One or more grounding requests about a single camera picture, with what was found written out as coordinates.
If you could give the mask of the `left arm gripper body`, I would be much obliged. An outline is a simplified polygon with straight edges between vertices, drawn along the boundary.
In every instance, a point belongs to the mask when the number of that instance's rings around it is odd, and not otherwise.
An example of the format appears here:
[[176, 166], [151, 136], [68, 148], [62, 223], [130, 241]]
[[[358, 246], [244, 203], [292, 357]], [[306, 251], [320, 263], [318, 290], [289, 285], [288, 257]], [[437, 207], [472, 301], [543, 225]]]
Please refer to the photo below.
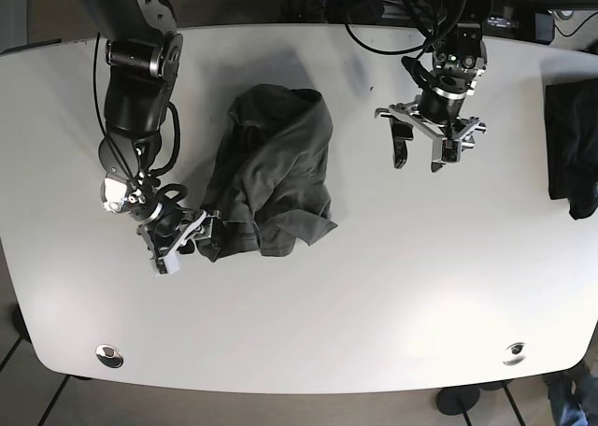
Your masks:
[[414, 130], [417, 129], [428, 137], [432, 141], [431, 162], [442, 162], [440, 155], [443, 139], [448, 138], [460, 141], [463, 153], [465, 150], [472, 149], [475, 146], [474, 133], [480, 132], [485, 134], [487, 131], [486, 125], [477, 117], [470, 117], [468, 119], [456, 117], [454, 121], [432, 121], [420, 111], [418, 101], [418, 99], [415, 99], [413, 102], [407, 104], [398, 103], [387, 108], [379, 107], [375, 111], [375, 117], [388, 119], [389, 122], [391, 120], [405, 122], [412, 126], [413, 134]]

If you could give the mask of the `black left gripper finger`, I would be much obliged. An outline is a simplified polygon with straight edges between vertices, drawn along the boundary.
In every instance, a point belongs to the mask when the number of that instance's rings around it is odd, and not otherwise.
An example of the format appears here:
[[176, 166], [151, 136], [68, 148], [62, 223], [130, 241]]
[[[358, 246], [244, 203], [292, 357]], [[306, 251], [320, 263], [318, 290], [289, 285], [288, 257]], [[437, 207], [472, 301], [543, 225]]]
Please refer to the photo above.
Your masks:
[[445, 166], [444, 163], [442, 162], [431, 162], [431, 171], [433, 173], [439, 171], [440, 169], [442, 169]]
[[407, 161], [408, 150], [407, 142], [414, 138], [413, 128], [411, 125], [399, 121], [391, 120], [391, 133], [393, 143], [393, 167], [401, 169]]

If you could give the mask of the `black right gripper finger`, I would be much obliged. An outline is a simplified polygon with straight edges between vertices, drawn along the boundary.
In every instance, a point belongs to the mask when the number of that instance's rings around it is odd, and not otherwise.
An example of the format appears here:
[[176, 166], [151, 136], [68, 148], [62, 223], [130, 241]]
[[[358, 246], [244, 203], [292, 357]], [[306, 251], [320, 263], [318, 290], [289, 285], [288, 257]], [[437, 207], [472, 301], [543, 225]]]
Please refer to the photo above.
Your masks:
[[184, 245], [179, 247], [180, 254], [193, 254], [195, 252], [195, 244], [193, 241], [187, 241]]
[[199, 251], [220, 250], [226, 243], [226, 229], [221, 218], [207, 215], [195, 230], [195, 245]]

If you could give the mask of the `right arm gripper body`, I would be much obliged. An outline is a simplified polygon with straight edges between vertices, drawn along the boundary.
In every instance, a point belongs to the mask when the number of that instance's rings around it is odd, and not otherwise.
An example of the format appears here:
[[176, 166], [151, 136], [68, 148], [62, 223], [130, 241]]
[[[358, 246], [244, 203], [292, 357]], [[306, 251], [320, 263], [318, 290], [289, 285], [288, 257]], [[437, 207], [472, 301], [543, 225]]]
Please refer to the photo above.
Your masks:
[[187, 241], [195, 244], [195, 230], [207, 215], [221, 218], [218, 209], [173, 208], [167, 212], [165, 208], [160, 208], [137, 226], [136, 233], [143, 238], [153, 260], [172, 251], [178, 252], [179, 247]]

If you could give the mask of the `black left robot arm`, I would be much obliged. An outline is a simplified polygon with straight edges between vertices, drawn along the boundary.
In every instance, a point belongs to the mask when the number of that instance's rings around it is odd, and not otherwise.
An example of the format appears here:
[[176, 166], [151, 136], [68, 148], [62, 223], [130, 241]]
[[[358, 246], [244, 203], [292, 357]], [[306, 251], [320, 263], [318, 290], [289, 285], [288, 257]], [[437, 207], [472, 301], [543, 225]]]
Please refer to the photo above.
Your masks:
[[395, 54], [420, 94], [411, 102], [379, 108], [375, 115], [390, 123], [395, 168], [406, 164], [407, 144], [421, 132], [432, 142], [431, 170], [437, 172], [459, 163], [463, 152], [474, 147], [474, 135], [487, 131], [479, 118], [463, 118], [460, 112], [488, 66], [483, 24], [492, 0], [400, 2], [423, 41]]

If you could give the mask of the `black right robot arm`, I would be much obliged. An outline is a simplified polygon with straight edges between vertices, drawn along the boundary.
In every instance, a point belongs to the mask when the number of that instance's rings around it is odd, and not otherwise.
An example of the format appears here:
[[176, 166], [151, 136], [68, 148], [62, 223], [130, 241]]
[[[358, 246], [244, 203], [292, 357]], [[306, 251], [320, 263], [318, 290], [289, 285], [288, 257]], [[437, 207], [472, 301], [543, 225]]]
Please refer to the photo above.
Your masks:
[[170, 98], [183, 37], [169, 0], [81, 0], [106, 41], [109, 82], [95, 105], [103, 139], [98, 156], [106, 175], [105, 211], [137, 223], [158, 273], [179, 269], [179, 252], [214, 243], [219, 212], [180, 205], [187, 189], [163, 185], [181, 146], [178, 111]]

